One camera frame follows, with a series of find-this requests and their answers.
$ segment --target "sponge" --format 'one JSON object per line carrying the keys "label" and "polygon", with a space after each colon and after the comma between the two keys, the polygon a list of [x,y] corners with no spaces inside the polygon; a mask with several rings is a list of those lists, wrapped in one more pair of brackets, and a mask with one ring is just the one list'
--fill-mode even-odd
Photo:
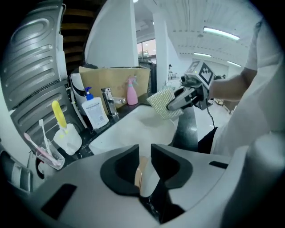
{"label": "sponge", "polygon": [[170,119],[175,116],[183,114],[182,109],[175,111],[169,111],[167,105],[169,102],[175,99],[175,95],[172,89],[161,90],[147,99],[150,105],[156,110],[156,112],[162,117],[162,119]]}

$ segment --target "white wall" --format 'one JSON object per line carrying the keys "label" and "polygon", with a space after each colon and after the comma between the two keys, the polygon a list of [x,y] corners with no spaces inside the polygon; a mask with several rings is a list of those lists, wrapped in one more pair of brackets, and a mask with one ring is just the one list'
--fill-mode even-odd
{"label": "white wall", "polygon": [[160,91],[164,82],[168,78],[168,35],[166,22],[161,12],[153,14],[155,23],[155,42],[156,42],[156,83],[157,91]]}
{"label": "white wall", "polygon": [[167,37],[167,46],[168,46],[168,64],[172,65],[171,71],[177,73],[177,76],[181,76],[185,73],[188,67],[192,63],[192,58],[187,60],[181,60],[173,47],[171,40]]}
{"label": "white wall", "polygon": [[228,66],[223,65],[220,63],[212,62],[212,61],[205,61],[205,63],[212,69],[215,75],[223,76],[224,74],[226,77],[228,76]]}
{"label": "white wall", "polygon": [[138,66],[133,0],[107,0],[92,26],[85,59],[98,67]]}
{"label": "white wall", "polygon": [[237,74],[240,74],[241,71],[243,70],[242,67],[238,67],[238,66],[229,66],[228,67],[228,77],[232,77],[235,76]]}
{"label": "white wall", "polygon": [[7,152],[22,165],[27,166],[31,149],[20,137],[10,118],[0,82],[0,138],[1,144]]}

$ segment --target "robotic arm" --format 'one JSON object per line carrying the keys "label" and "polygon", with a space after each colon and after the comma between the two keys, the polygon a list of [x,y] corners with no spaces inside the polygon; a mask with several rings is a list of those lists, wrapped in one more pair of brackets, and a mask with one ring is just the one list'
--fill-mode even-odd
{"label": "robotic arm", "polygon": [[183,88],[174,92],[175,99],[167,105],[167,109],[170,111],[177,110],[179,108],[185,109],[187,107],[196,106],[200,109],[204,109],[207,105],[207,97],[209,90],[203,86],[203,83],[194,77],[184,75],[181,77]]}
{"label": "robotic arm", "polygon": [[209,85],[214,78],[213,71],[203,61],[194,61],[181,77],[183,88],[174,92],[175,99],[167,105],[170,111],[196,106],[201,110],[208,107]]}

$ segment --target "person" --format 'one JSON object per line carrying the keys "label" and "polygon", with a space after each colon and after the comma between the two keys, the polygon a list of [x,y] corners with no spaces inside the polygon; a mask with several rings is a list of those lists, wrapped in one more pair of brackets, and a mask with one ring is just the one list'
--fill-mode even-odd
{"label": "person", "polygon": [[259,136],[285,130],[284,62],[283,50],[261,20],[255,25],[242,72],[210,85],[209,98],[240,102],[227,124],[199,141],[198,152],[233,156],[238,147],[250,145]]}

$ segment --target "pink spray bottle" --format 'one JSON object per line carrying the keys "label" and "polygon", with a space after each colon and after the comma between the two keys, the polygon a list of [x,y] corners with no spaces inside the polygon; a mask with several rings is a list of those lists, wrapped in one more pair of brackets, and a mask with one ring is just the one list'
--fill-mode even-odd
{"label": "pink spray bottle", "polygon": [[128,105],[136,105],[138,103],[138,96],[137,96],[137,93],[133,87],[133,82],[137,84],[137,81],[136,81],[136,76],[134,77],[130,77],[128,79],[128,91],[127,91],[127,94],[126,94],[126,98],[127,98],[127,102],[128,102]]}

